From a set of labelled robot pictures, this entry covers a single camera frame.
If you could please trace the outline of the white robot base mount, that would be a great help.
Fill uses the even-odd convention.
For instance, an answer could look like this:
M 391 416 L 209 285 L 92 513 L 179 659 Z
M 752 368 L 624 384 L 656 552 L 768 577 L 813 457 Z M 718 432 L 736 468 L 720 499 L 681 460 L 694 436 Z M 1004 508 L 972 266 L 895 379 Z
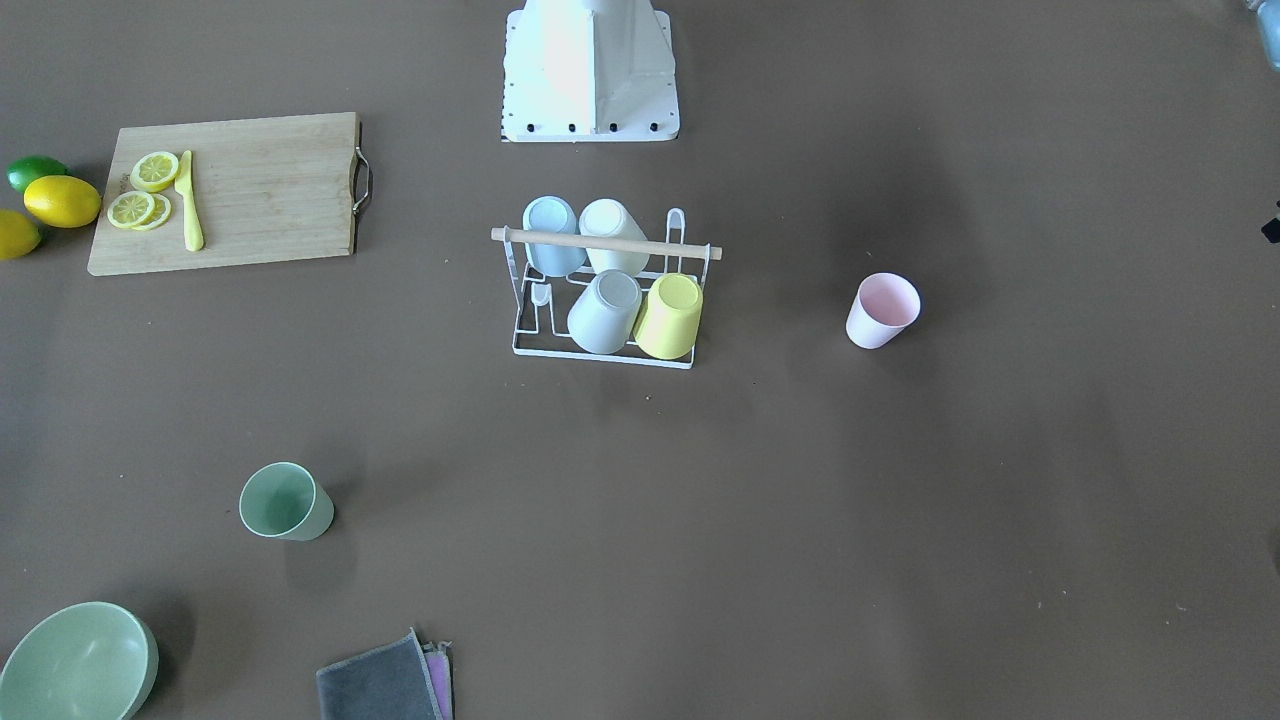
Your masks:
M 507 15 L 503 68 L 506 142 L 678 137 L 671 20 L 649 1 L 527 1 Z

